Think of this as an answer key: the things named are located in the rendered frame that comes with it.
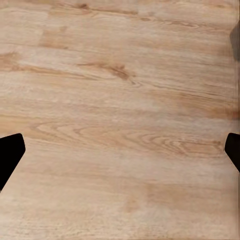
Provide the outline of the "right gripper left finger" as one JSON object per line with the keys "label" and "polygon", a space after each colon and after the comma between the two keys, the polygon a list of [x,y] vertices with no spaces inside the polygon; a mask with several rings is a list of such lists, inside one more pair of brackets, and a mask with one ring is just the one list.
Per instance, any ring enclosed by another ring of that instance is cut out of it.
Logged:
{"label": "right gripper left finger", "polygon": [[21,133],[0,138],[0,192],[26,151]]}

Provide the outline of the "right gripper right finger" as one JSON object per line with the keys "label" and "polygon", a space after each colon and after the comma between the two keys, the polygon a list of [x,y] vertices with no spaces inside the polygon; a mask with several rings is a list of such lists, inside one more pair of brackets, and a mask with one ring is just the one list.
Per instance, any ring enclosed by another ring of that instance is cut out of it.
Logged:
{"label": "right gripper right finger", "polygon": [[235,133],[228,134],[224,149],[240,172],[240,135]]}

